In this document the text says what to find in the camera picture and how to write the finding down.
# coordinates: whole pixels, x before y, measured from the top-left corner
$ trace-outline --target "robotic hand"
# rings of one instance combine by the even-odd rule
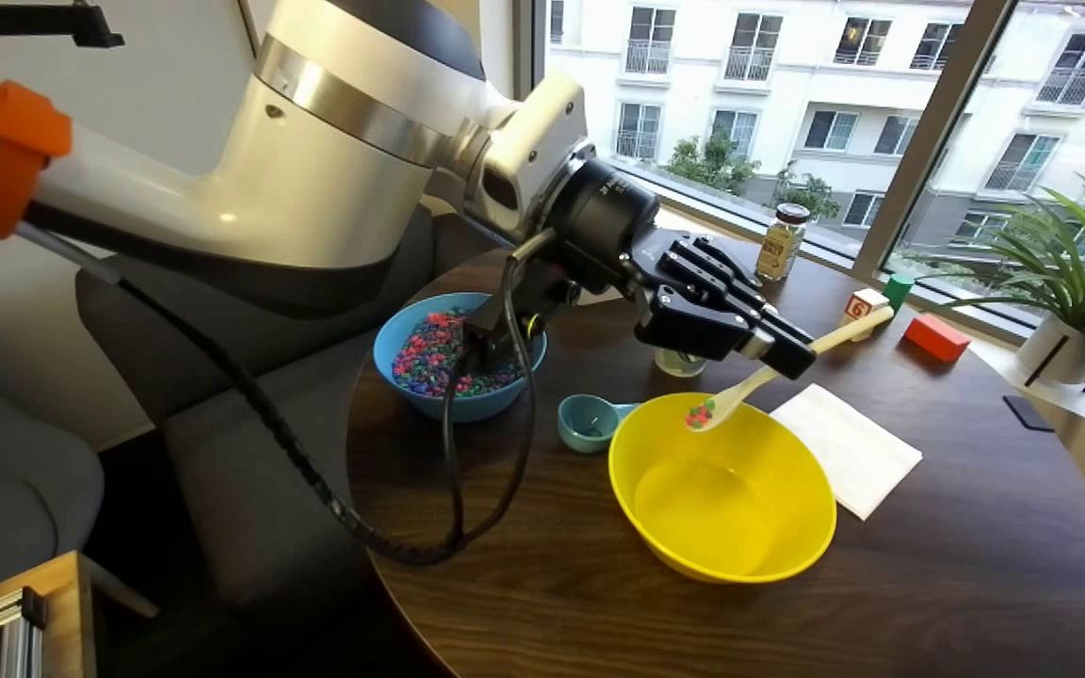
[[[483,82],[467,36],[427,0],[295,0],[276,13],[223,160],[187,178],[73,125],[27,222],[191,269],[285,311],[365,301],[423,197],[520,244],[516,298],[642,301],[636,338],[797,376],[815,355],[751,282],[729,239],[657,231],[660,200],[589,146],[565,76],[523,100]]]

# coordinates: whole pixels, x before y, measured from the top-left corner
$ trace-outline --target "wall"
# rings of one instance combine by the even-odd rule
[[[124,48],[0,40],[0,80],[46,89],[81,125],[162,160],[206,169],[247,66],[233,0],[108,0],[107,10]],[[0,244],[0,389],[94,449],[152,426],[81,332],[73,267],[21,239]]]

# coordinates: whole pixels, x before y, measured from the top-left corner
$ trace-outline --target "wooden table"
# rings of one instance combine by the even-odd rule
[[[46,600],[46,678],[94,678],[94,592],[154,616],[157,607],[133,592],[124,581],[107,571],[98,561],[68,548],[53,561],[43,561],[12,581],[0,581],[0,593],[30,586]]]
[[[471,264],[434,291],[491,291]],[[854,291],[797,259],[776,298],[806,332],[839,321]],[[771,586],[714,586],[669,571],[625,524],[603,454],[555,433],[570,392],[648,400],[723,389],[741,357],[699,379],[652,367],[621,301],[565,310],[539,376],[531,467],[508,514],[456,561],[375,571],[399,613],[452,672],[1085,672],[1085,483],[1051,433],[1004,410],[978,357],[940,367],[900,347],[908,310],[870,344],[822,357],[797,385],[753,395],[771,410],[826,385],[924,453],[863,524],[839,510],[829,554]],[[467,505],[502,494],[527,403],[461,428]],[[399,537],[437,537],[437,421],[409,413],[365,367],[351,406],[356,508]]]

